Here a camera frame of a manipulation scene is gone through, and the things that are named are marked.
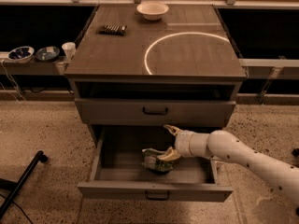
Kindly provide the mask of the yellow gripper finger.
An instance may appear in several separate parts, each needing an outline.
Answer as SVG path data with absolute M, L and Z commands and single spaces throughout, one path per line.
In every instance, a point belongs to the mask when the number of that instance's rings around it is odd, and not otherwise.
M 180 158 L 177 150 L 170 147 L 164 154 L 158 155 L 157 158 L 161 161 L 175 161 Z
M 165 124 L 164 127 L 174 136 L 178 136 L 178 134 L 182 132 L 180 128 L 174 125 Z

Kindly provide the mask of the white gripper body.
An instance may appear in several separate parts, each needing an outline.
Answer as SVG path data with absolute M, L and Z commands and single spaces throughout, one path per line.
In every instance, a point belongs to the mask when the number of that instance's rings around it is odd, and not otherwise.
M 200 142 L 200 135 L 191 131 L 180 131 L 175 140 L 175 149 L 183 158 L 195 156 L 195 146 Z

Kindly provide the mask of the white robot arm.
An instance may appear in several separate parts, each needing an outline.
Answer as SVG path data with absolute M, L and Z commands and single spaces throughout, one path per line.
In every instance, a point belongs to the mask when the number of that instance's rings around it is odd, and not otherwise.
M 299 204 L 299 169 L 297 167 L 264 155 L 223 130 L 196 133 L 181 130 L 169 124 L 164 127 L 175 136 L 175 143 L 174 147 L 159 156 L 160 160 L 174 161 L 180 157 L 200 157 L 236 163 L 286 195 L 295 204 Z

